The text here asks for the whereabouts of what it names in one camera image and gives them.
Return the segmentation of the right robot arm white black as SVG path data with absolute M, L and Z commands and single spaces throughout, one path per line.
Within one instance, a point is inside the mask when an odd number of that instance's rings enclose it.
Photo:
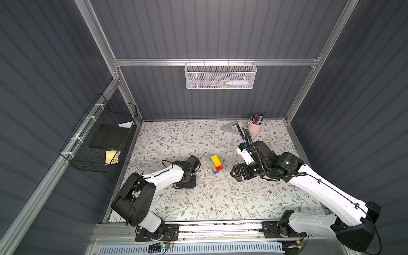
M 263 141 L 253 141 L 242 122 L 238 122 L 237 128 L 244 141 L 237 152 L 244 163 L 232 168 L 231 177 L 238 182 L 256 177 L 273 183 L 284 181 L 312 195 L 330 210 L 330 214 L 312 216 L 287 209 L 276 224 L 264 227 L 265 235 L 303 238 L 317 234 L 336 238 L 354 251 L 367 252 L 373 239 L 379 237 L 376 222 L 381 207 L 378 204 L 352 197 L 294 154 L 277 155 Z

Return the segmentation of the long yellow lego brick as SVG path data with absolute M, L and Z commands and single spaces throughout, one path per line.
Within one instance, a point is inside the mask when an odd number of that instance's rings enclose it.
M 214 165 L 215 168 L 221 167 L 222 163 L 220 159 L 218 158 L 217 155 L 213 155 L 210 157 L 212 164 Z

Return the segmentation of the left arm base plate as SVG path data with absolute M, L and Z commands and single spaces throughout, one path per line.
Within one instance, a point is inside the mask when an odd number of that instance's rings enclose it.
M 170 242 L 179 238 L 179 224 L 162 224 L 155 232 L 138 226 L 136 228 L 136 242 Z

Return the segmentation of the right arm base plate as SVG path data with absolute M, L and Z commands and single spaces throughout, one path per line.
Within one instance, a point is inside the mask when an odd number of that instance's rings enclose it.
M 264 234 L 265 238 L 299 238 L 303 239 L 308 236 L 306 232 L 296 232 L 289 224 L 279 221 L 263 221 L 261 222 L 260 232 Z

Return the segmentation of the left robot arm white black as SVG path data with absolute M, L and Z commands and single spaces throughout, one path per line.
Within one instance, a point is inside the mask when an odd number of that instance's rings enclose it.
M 150 210 L 154 196 L 169 186 L 175 189 L 196 187 L 196 172 L 201 167 L 200 160 L 191 155 L 185 161 L 163 160 L 169 163 L 164 169 L 151 174 L 129 175 L 112 201 L 111 208 L 127 224 L 138 226 L 150 233 L 162 235 L 165 221 Z

